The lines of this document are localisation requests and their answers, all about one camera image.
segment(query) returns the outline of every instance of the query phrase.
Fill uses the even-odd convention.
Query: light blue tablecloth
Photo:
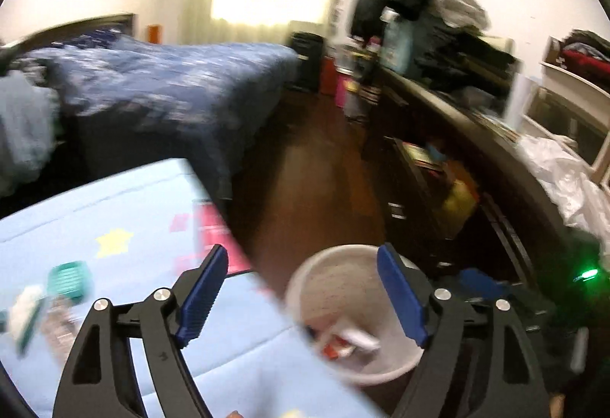
[[[193,202],[206,196],[188,163],[166,160],[0,220],[0,309],[24,287],[46,286],[53,267],[75,260],[86,262],[93,278],[93,292],[74,309],[81,319],[99,297],[130,303],[171,286],[179,267],[195,266],[197,250],[192,217],[186,227],[175,227],[175,217],[191,214]],[[141,341],[132,349],[148,415],[161,417]],[[218,418],[233,410],[245,418],[291,410],[316,418],[382,414],[331,375],[256,274],[225,281],[200,338],[183,353]],[[0,360],[32,409],[50,418],[61,368],[44,336],[37,332],[19,358],[10,336],[0,335]]]

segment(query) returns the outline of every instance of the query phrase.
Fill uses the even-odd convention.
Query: headboard
[[[135,14],[113,14],[92,17],[71,23],[60,24],[32,33],[24,38],[0,46],[0,75],[4,75],[8,65],[20,55],[51,43],[76,38],[96,29],[116,27],[122,33],[133,35]]]

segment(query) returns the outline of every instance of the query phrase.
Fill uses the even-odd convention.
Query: blue gripper pad
[[[182,303],[180,327],[176,332],[179,348],[199,337],[229,268],[229,255],[222,246],[214,248],[200,267],[199,278]]]
[[[503,286],[477,269],[463,270],[457,278],[460,284],[482,298],[500,299],[507,296]]]
[[[424,309],[403,274],[403,268],[408,267],[388,246],[383,245],[377,250],[377,272],[390,297],[400,325],[408,338],[416,341],[419,347],[423,347],[429,336],[425,327]]]

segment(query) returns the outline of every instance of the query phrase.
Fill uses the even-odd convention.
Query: yellow star
[[[100,244],[97,258],[127,253],[127,242],[133,234],[124,229],[112,229],[108,234],[100,235],[95,240]]]

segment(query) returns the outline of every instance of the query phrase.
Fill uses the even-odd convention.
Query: silver screw
[[[496,301],[496,308],[500,311],[508,311],[510,310],[510,303],[506,299],[498,299]]]
[[[446,289],[437,289],[434,291],[434,297],[441,301],[447,301],[447,299],[451,299],[451,293]]]
[[[93,308],[97,311],[104,311],[106,308],[108,307],[108,300],[107,299],[98,299],[94,304],[93,304]]]
[[[171,294],[169,289],[157,289],[153,296],[157,301],[165,301]]]

